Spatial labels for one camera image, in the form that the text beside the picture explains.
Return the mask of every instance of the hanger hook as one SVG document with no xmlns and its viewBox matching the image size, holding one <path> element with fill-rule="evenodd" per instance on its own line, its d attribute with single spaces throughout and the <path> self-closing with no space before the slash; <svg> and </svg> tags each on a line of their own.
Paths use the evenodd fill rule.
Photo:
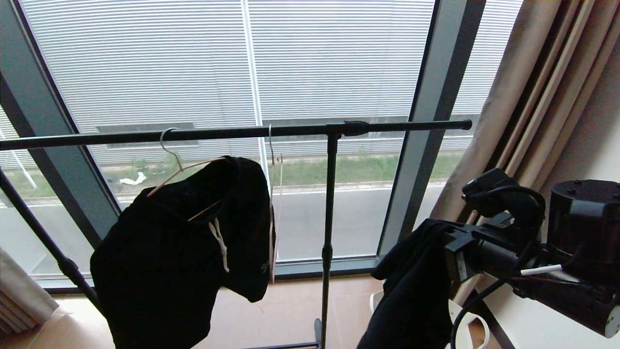
<svg viewBox="0 0 620 349">
<path fill-rule="evenodd" d="M 170 150 L 166 149 L 166 147 L 164 146 L 164 136 L 166 134 L 166 132 L 168 131 L 172 131 L 172 130 L 178 130 L 178 127 L 171 127 L 169 129 L 164 130 L 161 133 L 161 136 L 159 136 L 159 145 L 161 145 L 161 148 L 166 152 L 166 153 L 170 153 L 172 154 L 172 156 L 174 156 L 175 159 L 177 159 L 177 165 L 179 166 L 179 170 L 183 171 L 183 165 L 181 165 L 181 159 L 179 159 L 179 156 L 176 155 L 175 153 L 171 152 Z"/>
<path fill-rule="evenodd" d="M 273 156 L 273 145 L 271 143 L 271 124 L 269 124 L 269 150 L 272 153 L 272 166 L 275 166 L 275 157 Z"/>
</svg>

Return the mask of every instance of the white plastic basket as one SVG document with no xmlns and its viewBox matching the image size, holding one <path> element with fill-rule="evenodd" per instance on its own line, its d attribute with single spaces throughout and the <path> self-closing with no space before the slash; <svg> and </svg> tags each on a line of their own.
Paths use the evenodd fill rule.
<svg viewBox="0 0 620 349">
<path fill-rule="evenodd" d="M 379 301 L 383 297 L 383 291 L 375 292 L 370 295 L 370 312 L 373 313 L 377 308 Z M 450 312 L 450 318 L 454 322 L 454 319 L 461 311 L 461 307 L 454 303 L 451 299 L 448 299 L 448 310 Z M 469 324 L 471 324 L 476 319 L 482 322 L 482 326 L 484 328 L 484 342 L 476 349 L 486 349 L 489 345 L 490 340 L 490 330 L 487 322 L 480 317 L 479 315 L 472 314 L 468 312 L 463 317 L 461 324 L 459 325 L 459 329 L 456 331 L 456 348 L 457 349 L 474 349 L 474 344 L 471 339 L 471 332 L 469 331 Z"/>
</svg>

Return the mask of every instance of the gray pavement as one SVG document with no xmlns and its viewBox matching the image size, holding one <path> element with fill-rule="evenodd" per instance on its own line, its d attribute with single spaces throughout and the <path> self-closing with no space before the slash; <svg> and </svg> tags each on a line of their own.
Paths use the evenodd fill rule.
<svg viewBox="0 0 620 349">
<path fill-rule="evenodd" d="M 428 217 L 441 186 L 427 188 L 417 223 Z M 346 189 L 334 199 L 334 256 L 376 253 L 391 188 Z M 325 230 L 325 192 L 274 195 L 278 259 L 320 258 Z M 92 247 L 66 209 L 59 204 L 34 205 L 35 216 L 82 272 L 89 270 Z M 32 274 L 60 271 L 45 247 L 14 208 L 0 209 L 0 246 Z"/>
</svg>

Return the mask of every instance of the gray window mullion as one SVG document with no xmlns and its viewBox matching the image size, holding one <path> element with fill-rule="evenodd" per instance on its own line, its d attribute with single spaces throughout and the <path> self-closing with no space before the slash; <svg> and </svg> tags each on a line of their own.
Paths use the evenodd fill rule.
<svg viewBox="0 0 620 349">
<path fill-rule="evenodd" d="M 450 118 L 484 5 L 485 1 L 475 0 L 440 1 L 410 120 Z M 405 136 L 378 255 L 385 255 L 400 238 L 411 233 L 443 134 L 444 131 L 424 131 Z"/>
<path fill-rule="evenodd" d="M 77 133 L 19 5 L 1 1 L 0 101 L 11 123 L 20 137 Z M 120 208 L 88 149 L 30 153 L 84 236 L 96 246 L 118 219 Z"/>
</svg>

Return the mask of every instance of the beige curtain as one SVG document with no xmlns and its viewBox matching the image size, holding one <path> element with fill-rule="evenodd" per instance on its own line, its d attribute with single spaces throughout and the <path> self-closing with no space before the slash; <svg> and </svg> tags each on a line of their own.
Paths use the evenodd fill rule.
<svg viewBox="0 0 620 349">
<path fill-rule="evenodd" d="M 524 1 L 474 139 L 431 217 L 480 224 L 461 188 L 499 167 L 538 190 L 568 142 L 620 34 L 618 0 Z M 463 284 L 463 304 L 478 278 Z"/>
<path fill-rule="evenodd" d="M 0 248 L 0 337 L 45 323 L 58 303 Z"/>
</svg>

